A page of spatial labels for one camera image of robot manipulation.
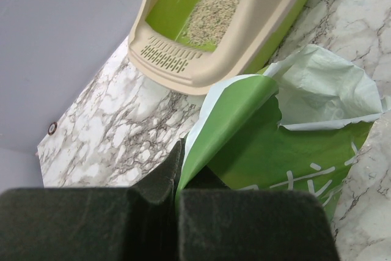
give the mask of marble floor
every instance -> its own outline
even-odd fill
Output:
[[[391,95],[391,0],[310,0],[272,61],[316,43],[353,61]],[[45,186],[132,185],[197,121],[202,97],[150,81],[124,41],[38,146]],[[391,260],[391,114],[352,166],[332,223],[342,260]]]

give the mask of green plastic bag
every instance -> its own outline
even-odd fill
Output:
[[[177,191],[208,166],[232,189],[299,189],[331,218],[357,150],[389,109],[365,72],[308,45],[263,75],[220,82],[186,138]]]

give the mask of green and beige litter box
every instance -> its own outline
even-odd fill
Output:
[[[189,95],[261,69],[307,0],[238,0],[218,46],[194,46],[183,35],[198,1],[142,0],[128,41],[129,59],[142,73]]]

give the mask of marble surface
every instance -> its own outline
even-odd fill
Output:
[[[391,0],[310,0],[273,57],[316,43],[391,95]],[[173,93],[127,60],[126,41],[38,146],[45,186],[132,185],[197,120],[202,97]],[[391,260],[391,114],[373,126],[346,179],[332,230],[345,261]]]

